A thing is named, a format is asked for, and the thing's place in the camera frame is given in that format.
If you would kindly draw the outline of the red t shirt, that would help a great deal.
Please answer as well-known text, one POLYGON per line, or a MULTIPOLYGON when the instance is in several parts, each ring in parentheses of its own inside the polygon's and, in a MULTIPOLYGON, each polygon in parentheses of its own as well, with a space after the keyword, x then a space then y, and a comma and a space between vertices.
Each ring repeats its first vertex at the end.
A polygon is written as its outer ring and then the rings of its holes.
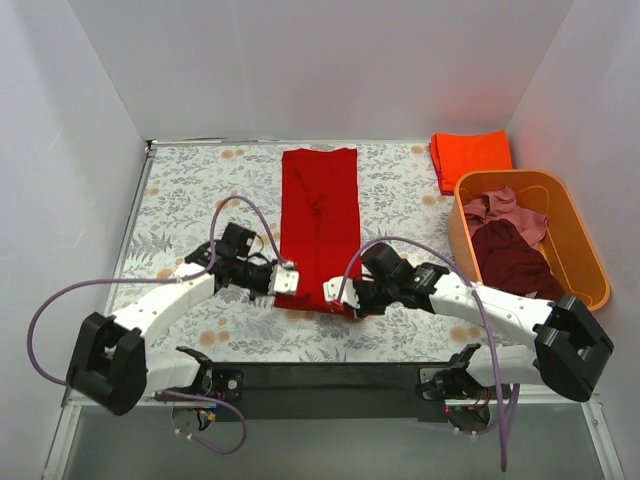
POLYGON ((282 156, 280 253, 296 264, 297 293, 281 309, 337 313, 323 284, 344 274, 361 246, 357 151, 296 149, 282 156))

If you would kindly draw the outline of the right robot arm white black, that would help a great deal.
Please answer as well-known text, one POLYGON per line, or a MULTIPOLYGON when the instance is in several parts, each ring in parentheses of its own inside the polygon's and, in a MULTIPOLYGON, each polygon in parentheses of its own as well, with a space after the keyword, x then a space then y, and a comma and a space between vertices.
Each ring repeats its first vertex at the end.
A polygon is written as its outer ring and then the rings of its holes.
POLYGON ((342 299, 359 317, 381 315, 399 303, 408 309, 459 318, 502 334, 511 346, 467 346, 434 378, 453 398, 475 397, 499 384, 544 385, 586 402, 607 365, 614 344, 577 297, 557 301, 502 292, 465 280, 452 268, 411 265, 386 243, 361 257, 367 273, 342 288, 342 299))

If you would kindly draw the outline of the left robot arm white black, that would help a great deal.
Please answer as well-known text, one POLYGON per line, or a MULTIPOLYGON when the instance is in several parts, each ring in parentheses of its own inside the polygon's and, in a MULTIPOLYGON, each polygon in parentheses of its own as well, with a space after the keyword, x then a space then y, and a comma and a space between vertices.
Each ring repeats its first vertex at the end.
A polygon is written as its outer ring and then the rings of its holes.
POLYGON ((115 415, 129 412, 147 395, 164 396, 169 390, 193 400, 214 396, 213 363, 204 354, 178 347, 153 356, 148 348, 223 288, 269 295, 279 263, 253 251, 256 238, 255 232, 230 223, 221 239, 187 255, 164 284, 107 316, 89 315, 78 333, 67 386, 115 415))

